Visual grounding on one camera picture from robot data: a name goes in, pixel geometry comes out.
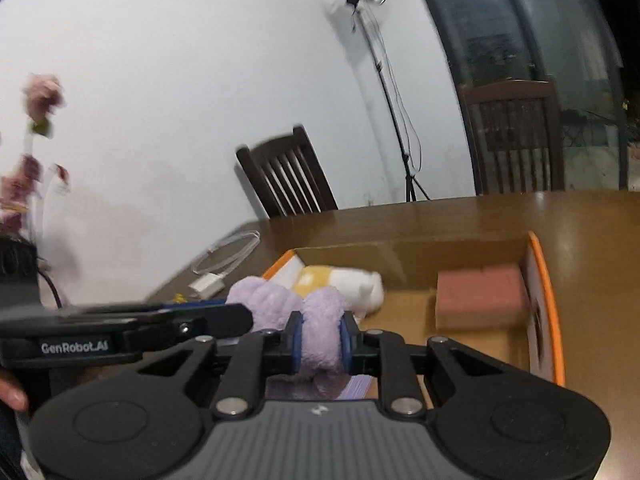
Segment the human hand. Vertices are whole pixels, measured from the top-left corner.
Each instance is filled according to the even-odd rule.
[[[0,401],[16,412],[25,412],[29,407],[27,394],[8,370],[0,370]]]

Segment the white cable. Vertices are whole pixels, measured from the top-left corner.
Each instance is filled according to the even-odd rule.
[[[235,254],[232,254],[228,258],[225,258],[221,262],[207,267],[206,269],[199,269],[204,260],[209,258],[214,252],[221,249],[222,247],[237,242],[238,240],[244,240],[245,238],[250,238],[250,241]],[[197,274],[199,276],[219,270],[220,272],[216,272],[216,274],[224,278],[225,276],[228,276],[231,272],[236,270],[240,266],[240,264],[242,264],[242,262],[244,262],[251,255],[251,253],[254,252],[259,243],[260,233],[258,231],[244,231],[241,233],[236,233],[229,236],[228,238],[225,238],[224,240],[220,240],[219,242],[213,244],[209,249],[207,249],[207,253],[191,266],[191,270],[194,274]]]

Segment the brown table surface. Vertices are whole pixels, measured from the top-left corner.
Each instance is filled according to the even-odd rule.
[[[612,426],[599,480],[640,475],[640,193],[505,194],[374,206],[252,222],[260,246],[227,282],[260,275],[284,251],[418,236],[521,234],[540,238],[556,293],[571,389]],[[185,292],[185,269],[151,300]]]

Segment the glass door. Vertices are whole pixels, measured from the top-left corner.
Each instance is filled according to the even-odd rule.
[[[615,44],[612,38],[607,43],[596,0],[426,1],[458,86],[508,78],[555,83],[566,189],[626,186],[626,150],[621,155],[618,149],[624,127],[611,54]],[[470,134],[468,139],[478,190],[476,150],[484,160],[492,157]]]

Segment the pink sponge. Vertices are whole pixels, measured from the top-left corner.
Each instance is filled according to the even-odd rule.
[[[520,326],[529,297],[516,264],[438,273],[437,330],[481,330]]]

